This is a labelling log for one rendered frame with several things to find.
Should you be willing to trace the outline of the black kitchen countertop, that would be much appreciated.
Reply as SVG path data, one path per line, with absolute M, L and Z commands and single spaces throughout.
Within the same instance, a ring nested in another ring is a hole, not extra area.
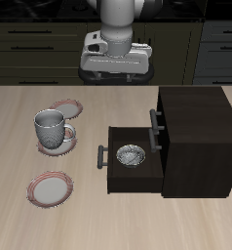
M 163 0 L 150 22 L 232 21 L 232 0 Z M 87 0 L 0 0 L 0 22 L 100 22 Z

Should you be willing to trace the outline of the dark olive kitchen cupboards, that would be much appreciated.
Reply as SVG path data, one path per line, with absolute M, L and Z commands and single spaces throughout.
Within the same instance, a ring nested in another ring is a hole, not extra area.
M 0 22 L 0 85 L 80 85 L 85 36 L 99 22 Z M 192 83 L 203 25 L 200 22 L 135 22 L 133 41 L 152 47 L 151 85 Z

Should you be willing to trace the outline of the small fluted silver bowl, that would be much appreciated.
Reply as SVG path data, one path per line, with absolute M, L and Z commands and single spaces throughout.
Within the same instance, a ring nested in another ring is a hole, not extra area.
M 126 168 L 136 168 L 145 160 L 145 151 L 137 145 L 124 145 L 117 150 L 116 158 Z

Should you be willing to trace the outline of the dark wooden drawer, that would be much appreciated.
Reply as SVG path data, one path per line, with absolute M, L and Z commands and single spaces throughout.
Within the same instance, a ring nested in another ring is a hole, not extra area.
M 164 179 L 160 153 L 151 152 L 149 128 L 117 128 L 108 131 L 107 192 L 160 193 Z M 124 145 L 137 145 L 145 151 L 144 161 L 136 168 L 123 166 L 116 158 Z

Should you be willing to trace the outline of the white plate with red rim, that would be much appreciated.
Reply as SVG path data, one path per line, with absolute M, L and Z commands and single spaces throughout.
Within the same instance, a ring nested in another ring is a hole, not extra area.
M 83 106 L 79 101 L 68 99 L 53 103 L 50 109 L 59 110 L 63 113 L 65 119 L 72 119 L 82 113 Z
M 38 208 L 58 207 L 70 198 L 73 180 L 60 171 L 49 171 L 35 177 L 26 189 L 27 200 Z
M 41 145 L 40 142 L 37 143 L 37 149 L 39 152 L 41 152 L 44 155 L 56 157 L 56 156 L 64 156 L 67 153 L 69 153 L 71 150 L 73 150 L 77 145 L 77 138 L 74 137 L 71 141 L 67 141 L 67 139 L 70 139 L 73 136 L 73 133 L 70 129 L 65 130 L 64 135 L 64 142 L 61 144 L 60 147 L 56 149 L 48 149 Z

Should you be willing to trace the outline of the flat black base plate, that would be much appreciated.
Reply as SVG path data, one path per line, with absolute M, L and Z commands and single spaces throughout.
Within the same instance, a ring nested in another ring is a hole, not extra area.
M 130 73 L 132 82 L 127 82 L 127 73 L 109 73 L 101 72 L 101 79 L 96 80 L 95 74 L 92 71 L 78 69 L 79 77 L 88 86 L 145 86 L 154 76 L 154 67 L 149 65 L 148 71 L 145 74 Z

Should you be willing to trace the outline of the dark grey kitchen cupboards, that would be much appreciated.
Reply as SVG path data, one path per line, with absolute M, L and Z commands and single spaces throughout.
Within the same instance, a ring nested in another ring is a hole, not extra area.
M 232 85 L 232 21 L 203 25 L 194 85 Z

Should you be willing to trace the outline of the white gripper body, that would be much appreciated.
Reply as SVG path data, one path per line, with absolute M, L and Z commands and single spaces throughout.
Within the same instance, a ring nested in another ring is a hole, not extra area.
M 107 55 L 107 45 L 92 44 L 83 49 L 80 67 L 87 71 L 145 74 L 149 68 L 152 48 L 133 43 L 131 50 L 120 57 Z

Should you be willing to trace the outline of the dark wooden cabinet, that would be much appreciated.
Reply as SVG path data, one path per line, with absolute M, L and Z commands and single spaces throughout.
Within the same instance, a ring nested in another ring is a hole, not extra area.
M 161 87 L 158 135 L 166 198 L 225 198 L 232 188 L 232 107 L 220 87 Z

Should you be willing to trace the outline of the grey textured mug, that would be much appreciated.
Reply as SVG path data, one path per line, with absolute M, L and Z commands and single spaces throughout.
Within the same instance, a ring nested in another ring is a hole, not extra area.
M 59 148 L 63 143 L 72 141 L 76 136 L 74 127 L 67 124 L 61 111 L 45 109 L 34 116 L 36 136 L 41 145 L 47 149 Z M 65 129 L 69 129 L 73 136 L 66 139 Z

